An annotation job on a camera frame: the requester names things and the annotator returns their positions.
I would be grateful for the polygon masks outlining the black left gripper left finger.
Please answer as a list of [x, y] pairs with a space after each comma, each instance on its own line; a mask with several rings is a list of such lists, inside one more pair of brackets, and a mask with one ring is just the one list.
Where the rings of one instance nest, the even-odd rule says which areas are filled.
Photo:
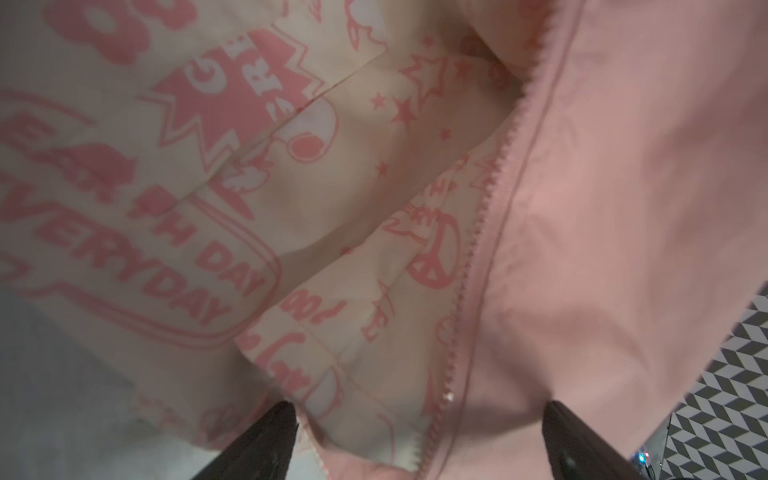
[[298, 431], [296, 410], [281, 401], [192, 480], [284, 480]]

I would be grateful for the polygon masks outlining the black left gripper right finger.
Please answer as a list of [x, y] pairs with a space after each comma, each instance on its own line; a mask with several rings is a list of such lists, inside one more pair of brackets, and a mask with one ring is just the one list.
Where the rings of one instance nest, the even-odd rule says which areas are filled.
[[632, 462], [559, 401], [544, 407], [542, 435], [555, 480], [641, 480]]

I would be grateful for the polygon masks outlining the pink Snoopy zip jacket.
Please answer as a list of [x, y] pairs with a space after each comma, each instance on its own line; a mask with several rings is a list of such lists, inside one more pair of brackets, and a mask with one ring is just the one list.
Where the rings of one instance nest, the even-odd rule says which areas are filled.
[[618, 453], [767, 277], [763, 1], [5, 1], [1, 284], [219, 454]]

